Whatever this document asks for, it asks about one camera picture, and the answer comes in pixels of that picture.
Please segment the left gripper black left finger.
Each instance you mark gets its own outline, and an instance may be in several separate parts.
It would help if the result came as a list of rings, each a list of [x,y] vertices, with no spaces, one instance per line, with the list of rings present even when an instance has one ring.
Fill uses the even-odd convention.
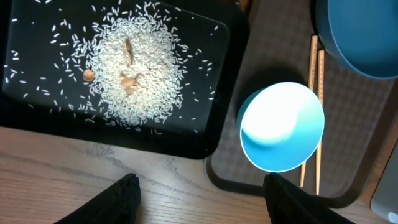
[[[134,224],[140,203],[139,178],[130,173],[56,224]]]

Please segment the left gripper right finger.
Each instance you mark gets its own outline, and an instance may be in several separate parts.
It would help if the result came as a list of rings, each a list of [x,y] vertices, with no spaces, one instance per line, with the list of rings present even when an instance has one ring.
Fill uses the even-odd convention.
[[[272,224],[350,223],[277,173],[265,176],[263,188]]]

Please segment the light blue bowl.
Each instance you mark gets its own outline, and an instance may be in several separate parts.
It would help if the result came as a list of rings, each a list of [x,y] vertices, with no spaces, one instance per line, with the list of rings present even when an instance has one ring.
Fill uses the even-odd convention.
[[[240,106],[236,129],[246,158],[266,172],[301,166],[325,128],[323,106],[305,85],[280,82],[255,91]]]

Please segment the rice leftovers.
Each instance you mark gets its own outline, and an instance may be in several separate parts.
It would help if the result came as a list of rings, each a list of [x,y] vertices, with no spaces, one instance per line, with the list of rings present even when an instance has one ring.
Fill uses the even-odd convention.
[[[197,4],[11,1],[4,112],[42,131],[199,133],[210,113],[228,28]]]

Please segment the wooden chopstick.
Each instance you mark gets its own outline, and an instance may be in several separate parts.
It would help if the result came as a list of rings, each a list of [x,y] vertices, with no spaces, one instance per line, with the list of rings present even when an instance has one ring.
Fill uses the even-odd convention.
[[[308,88],[313,91],[315,84],[315,67],[316,67],[316,58],[317,58],[317,44],[318,44],[318,36],[313,35],[310,43],[310,59],[308,64]],[[305,182],[305,171],[306,171],[307,162],[305,161],[301,166],[300,171],[300,186],[303,187]]]
[[[325,51],[318,51],[318,81],[317,81],[317,95],[318,99],[323,104],[323,90],[324,90],[324,69],[325,69]],[[315,190],[316,195],[320,193],[320,173],[321,173],[321,160],[322,160],[322,141],[319,142],[318,148],[316,151],[316,167],[315,167]]]

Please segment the dark blue plate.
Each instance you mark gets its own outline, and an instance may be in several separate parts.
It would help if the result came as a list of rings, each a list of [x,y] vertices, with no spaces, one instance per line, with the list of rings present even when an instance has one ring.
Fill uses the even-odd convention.
[[[314,14],[336,62],[371,78],[397,77],[397,0],[316,0]]]

